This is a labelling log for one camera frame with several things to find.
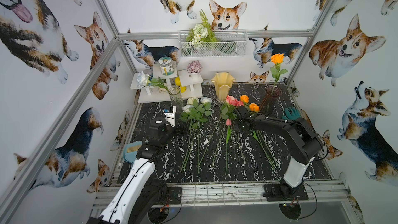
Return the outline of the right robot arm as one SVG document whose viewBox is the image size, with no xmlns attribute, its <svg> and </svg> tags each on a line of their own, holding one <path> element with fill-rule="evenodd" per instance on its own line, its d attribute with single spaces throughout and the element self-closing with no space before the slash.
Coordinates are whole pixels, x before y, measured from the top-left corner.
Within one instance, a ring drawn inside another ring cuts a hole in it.
<svg viewBox="0 0 398 224">
<path fill-rule="evenodd" d="M 263 114 L 251 115 L 247 108 L 240 106 L 234 110 L 237 116 L 237 129 L 242 132 L 265 131 L 282 137 L 290 152 L 286 172 L 278 184 L 264 186 L 263 197 L 269 202 L 307 200 L 303 177 L 318 152 L 323 147 L 323 139 L 304 118 L 284 120 Z"/>
</svg>

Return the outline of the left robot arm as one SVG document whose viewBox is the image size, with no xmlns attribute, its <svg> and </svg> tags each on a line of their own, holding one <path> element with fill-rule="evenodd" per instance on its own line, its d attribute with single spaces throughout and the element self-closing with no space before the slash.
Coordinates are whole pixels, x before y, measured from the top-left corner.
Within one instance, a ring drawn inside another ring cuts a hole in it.
<svg viewBox="0 0 398 224">
<path fill-rule="evenodd" d="M 180 190 L 170 193 L 166 181 L 153 175 L 157 160 L 166 154 L 164 147 L 180 131 L 179 117 L 175 114 L 150 121 L 149 135 L 138 149 L 127 179 L 107 208 L 99 217 L 90 217 L 88 224 L 139 224 L 154 205 L 180 200 Z"/>
</svg>

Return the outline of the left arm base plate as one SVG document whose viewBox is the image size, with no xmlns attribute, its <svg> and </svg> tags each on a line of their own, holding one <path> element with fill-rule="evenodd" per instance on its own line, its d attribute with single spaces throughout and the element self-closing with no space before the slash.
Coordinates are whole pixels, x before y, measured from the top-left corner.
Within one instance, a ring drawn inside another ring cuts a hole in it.
<svg viewBox="0 0 398 224">
<path fill-rule="evenodd" d="M 181 203 L 181 197 L 181 187 L 166 187 L 159 191 L 156 205 L 179 205 Z"/>
</svg>

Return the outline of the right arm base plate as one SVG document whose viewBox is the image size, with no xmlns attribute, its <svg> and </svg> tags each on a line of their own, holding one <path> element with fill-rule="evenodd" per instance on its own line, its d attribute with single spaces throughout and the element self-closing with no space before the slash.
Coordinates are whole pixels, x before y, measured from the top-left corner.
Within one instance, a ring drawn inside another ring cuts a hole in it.
<svg viewBox="0 0 398 224">
<path fill-rule="evenodd" d="M 306 201 L 309 199 L 308 194 L 303 184 L 300 184 L 296 188 L 291 188 L 286 184 L 265 184 L 263 185 L 264 193 L 263 197 L 268 202 L 279 202 L 279 201 Z"/>
</svg>

